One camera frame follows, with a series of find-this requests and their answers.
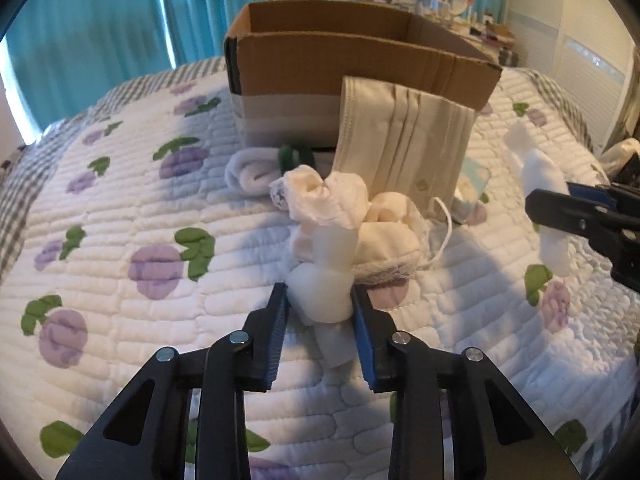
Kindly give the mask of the white sock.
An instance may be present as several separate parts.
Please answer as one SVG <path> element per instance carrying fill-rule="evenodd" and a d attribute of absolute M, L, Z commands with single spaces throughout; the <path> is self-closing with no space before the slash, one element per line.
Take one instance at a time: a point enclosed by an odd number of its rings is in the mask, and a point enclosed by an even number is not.
<path fill-rule="evenodd" d="M 527 217 L 538 226 L 540 260 L 554 275 L 566 278 L 570 274 L 568 235 L 551 223 L 558 200 L 570 194 L 564 174 L 521 120 L 508 129 L 503 144 L 512 174 L 522 188 Z"/>

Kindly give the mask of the light blue tissue pack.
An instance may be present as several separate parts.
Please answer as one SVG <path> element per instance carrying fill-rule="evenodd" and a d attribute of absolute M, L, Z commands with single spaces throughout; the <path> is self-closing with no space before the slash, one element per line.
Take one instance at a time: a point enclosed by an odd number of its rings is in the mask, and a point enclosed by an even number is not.
<path fill-rule="evenodd" d="M 480 202 L 491 177 L 488 168 L 471 157 L 465 157 L 454 189 L 451 215 L 454 221 L 464 223 Z"/>

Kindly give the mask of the white louvred wardrobe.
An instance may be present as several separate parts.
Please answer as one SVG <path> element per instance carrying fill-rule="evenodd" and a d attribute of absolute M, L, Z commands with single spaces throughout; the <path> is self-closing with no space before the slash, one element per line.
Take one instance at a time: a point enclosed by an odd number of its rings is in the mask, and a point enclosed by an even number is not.
<path fill-rule="evenodd" d="M 634 43 L 608 0 L 506 0 L 521 66 L 554 79 L 604 151 L 629 89 Z"/>

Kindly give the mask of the white dressing table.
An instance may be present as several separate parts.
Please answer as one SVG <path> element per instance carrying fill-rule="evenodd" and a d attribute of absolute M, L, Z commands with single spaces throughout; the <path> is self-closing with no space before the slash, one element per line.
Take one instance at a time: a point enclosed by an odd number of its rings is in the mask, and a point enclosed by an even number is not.
<path fill-rule="evenodd" d="M 444 26 L 458 37 L 464 39 L 474 48 L 480 50 L 503 67 L 518 65 L 518 56 L 513 48 L 515 37 L 509 27 L 503 24 L 468 23 L 456 21 L 452 16 L 441 18 L 434 11 L 426 11 L 424 18 Z"/>

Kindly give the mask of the white floral quilt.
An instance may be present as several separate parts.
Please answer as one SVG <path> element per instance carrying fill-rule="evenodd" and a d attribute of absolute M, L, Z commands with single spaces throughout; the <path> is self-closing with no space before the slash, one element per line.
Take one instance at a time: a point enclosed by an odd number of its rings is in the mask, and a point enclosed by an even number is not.
<path fill-rule="evenodd" d="M 432 223 L 375 307 L 430 346 L 485 351 L 589 476 L 639 382 L 639 297 L 585 240 L 542 249 L 506 135 L 524 128 L 571 181 L 605 174 L 524 70 L 506 70 L 471 133 L 489 174 L 471 217 Z M 269 197 L 224 182 L 239 151 L 227 78 L 155 75 L 112 90 L 26 148 L 1 187 L 1 422 L 52 479 L 159 348 L 237 330 L 311 255 Z"/>

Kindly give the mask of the beige face mask pack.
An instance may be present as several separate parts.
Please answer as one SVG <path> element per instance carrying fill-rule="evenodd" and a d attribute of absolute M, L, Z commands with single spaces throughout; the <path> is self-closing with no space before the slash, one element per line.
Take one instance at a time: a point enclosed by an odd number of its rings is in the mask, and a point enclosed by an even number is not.
<path fill-rule="evenodd" d="M 346 76 L 332 169 L 356 174 L 370 197 L 408 196 L 425 218 L 450 206 L 477 111 L 443 96 Z"/>

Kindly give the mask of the cream lace sock bundle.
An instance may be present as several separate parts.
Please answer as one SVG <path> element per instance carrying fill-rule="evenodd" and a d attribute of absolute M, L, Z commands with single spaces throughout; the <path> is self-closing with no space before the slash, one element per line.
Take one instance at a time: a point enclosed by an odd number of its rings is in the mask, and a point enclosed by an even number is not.
<path fill-rule="evenodd" d="M 358 174 L 333 171 L 322 178 L 306 165 L 272 182 L 269 192 L 273 205 L 293 221 L 283 258 L 291 269 L 311 260 L 315 228 L 340 226 L 358 232 L 352 264 L 356 282 L 378 285 L 416 272 L 427 225 L 408 196 L 383 192 L 371 197 Z"/>

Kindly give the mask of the white rolled towel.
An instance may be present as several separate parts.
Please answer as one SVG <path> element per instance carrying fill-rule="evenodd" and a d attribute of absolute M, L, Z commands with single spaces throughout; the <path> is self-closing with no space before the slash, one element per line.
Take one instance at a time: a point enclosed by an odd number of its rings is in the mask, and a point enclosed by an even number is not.
<path fill-rule="evenodd" d="M 228 188 L 250 197 L 267 196 L 270 184 L 281 176 L 277 148 L 243 148 L 224 168 Z"/>

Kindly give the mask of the brown cardboard box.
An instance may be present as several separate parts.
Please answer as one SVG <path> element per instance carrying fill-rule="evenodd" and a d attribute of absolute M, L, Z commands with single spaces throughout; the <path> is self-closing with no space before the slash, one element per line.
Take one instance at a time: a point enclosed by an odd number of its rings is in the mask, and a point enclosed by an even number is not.
<path fill-rule="evenodd" d="M 340 0 L 251 2 L 224 37 L 235 125 L 246 148 L 330 148 L 346 76 L 401 84 L 481 110 L 502 69 L 428 18 Z"/>

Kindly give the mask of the teal window curtain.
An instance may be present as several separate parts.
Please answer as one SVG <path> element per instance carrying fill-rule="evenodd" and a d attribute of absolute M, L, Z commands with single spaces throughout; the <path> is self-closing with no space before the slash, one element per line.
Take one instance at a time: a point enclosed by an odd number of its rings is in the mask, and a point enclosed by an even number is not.
<path fill-rule="evenodd" d="M 221 55 L 252 1 L 27 0 L 1 41 L 18 128 L 36 136 L 123 82 Z"/>

